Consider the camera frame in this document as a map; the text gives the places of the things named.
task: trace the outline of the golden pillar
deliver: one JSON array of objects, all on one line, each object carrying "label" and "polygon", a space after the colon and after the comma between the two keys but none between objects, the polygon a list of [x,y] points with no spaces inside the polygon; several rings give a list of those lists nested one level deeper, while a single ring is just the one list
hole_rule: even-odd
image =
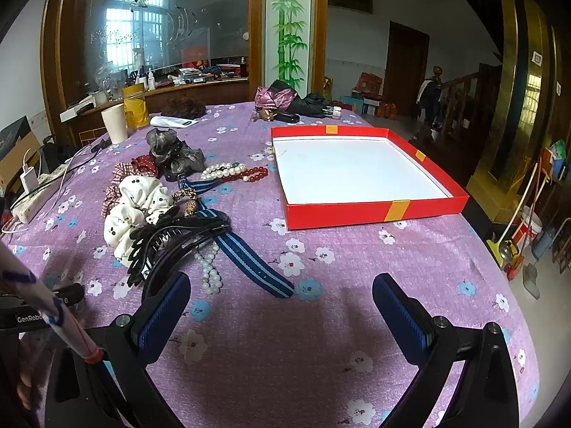
[{"label": "golden pillar", "polygon": [[486,146],[466,187],[496,223],[509,221],[517,192],[545,145],[558,65],[553,31],[533,0],[502,0],[502,11],[500,91]]}]

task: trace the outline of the bamboo painting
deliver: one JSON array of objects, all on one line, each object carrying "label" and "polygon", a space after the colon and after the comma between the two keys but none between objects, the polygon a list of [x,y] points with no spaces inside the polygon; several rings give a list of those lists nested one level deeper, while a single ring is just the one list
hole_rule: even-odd
[{"label": "bamboo painting", "polygon": [[295,20],[298,15],[305,12],[303,6],[297,0],[272,0],[272,10],[278,12],[278,78],[286,82],[290,87],[298,89],[305,79],[299,60],[296,58],[298,50],[307,50],[303,36],[307,23],[303,20]]}]

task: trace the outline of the purple tablecloth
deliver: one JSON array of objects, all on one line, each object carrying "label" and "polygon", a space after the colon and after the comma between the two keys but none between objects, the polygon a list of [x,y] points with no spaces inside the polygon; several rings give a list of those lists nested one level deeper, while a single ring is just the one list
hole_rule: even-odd
[{"label": "purple tablecloth", "polygon": [[[417,370],[405,361],[372,301],[373,279],[384,271],[432,315],[444,315],[459,326],[482,327],[488,321],[502,326],[523,418],[539,387],[529,330],[505,276],[462,215],[286,231],[278,175],[267,149],[269,128],[281,123],[253,122],[252,110],[252,103],[208,107],[199,124],[178,135],[190,147],[201,148],[209,164],[240,161],[268,167],[263,180],[223,184],[204,194],[203,201],[226,212],[235,233],[283,272],[296,285],[296,294],[287,300],[272,297],[220,252],[213,264],[224,286],[220,294],[208,296],[196,261],[183,264],[191,279],[191,300],[158,362],[148,367],[183,424],[378,426]],[[343,111],[343,122],[362,120]],[[50,287],[74,279],[85,285],[81,317],[86,326],[106,325],[140,305],[141,289],[128,289],[126,268],[113,260],[113,250],[103,240],[100,212],[113,165],[147,154],[147,131],[100,153],[65,184],[54,210],[38,214],[27,232],[4,238]],[[76,163],[82,160],[89,161],[89,154]],[[167,186],[175,189],[175,184]],[[461,364],[455,364],[426,426],[438,422],[460,371]],[[36,381],[35,404],[41,413],[46,383],[40,375]]]}]

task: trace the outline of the screw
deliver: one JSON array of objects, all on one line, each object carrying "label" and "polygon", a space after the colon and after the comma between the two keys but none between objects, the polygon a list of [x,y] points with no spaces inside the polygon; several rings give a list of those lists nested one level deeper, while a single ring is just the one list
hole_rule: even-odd
[{"label": "screw", "polygon": [[115,319],[115,324],[117,326],[126,326],[131,321],[131,316],[129,314],[121,314]]},{"label": "screw", "polygon": [[432,319],[432,321],[439,328],[446,328],[448,325],[450,325],[448,319],[443,316],[436,316]]},{"label": "screw", "polygon": [[500,326],[495,322],[490,322],[487,325],[487,329],[490,330],[493,334],[500,333],[500,331],[501,331]]}]

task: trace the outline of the blue striped strap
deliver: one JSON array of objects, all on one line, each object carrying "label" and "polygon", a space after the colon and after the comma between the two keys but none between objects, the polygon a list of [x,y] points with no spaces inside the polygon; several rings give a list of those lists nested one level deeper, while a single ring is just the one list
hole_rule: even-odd
[{"label": "blue striped strap", "polygon": [[[179,185],[182,188],[194,188],[197,193],[204,193],[218,183],[216,181],[188,182],[185,178],[179,179]],[[216,217],[216,211],[208,209],[202,201],[199,200],[200,210],[195,212],[199,217]],[[273,270],[267,265],[248,244],[232,231],[220,235],[215,238],[216,243],[230,260],[246,274],[256,285],[265,289],[268,293],[276,298],[289,298],[295,293],[295,287],[292,282]]]}]

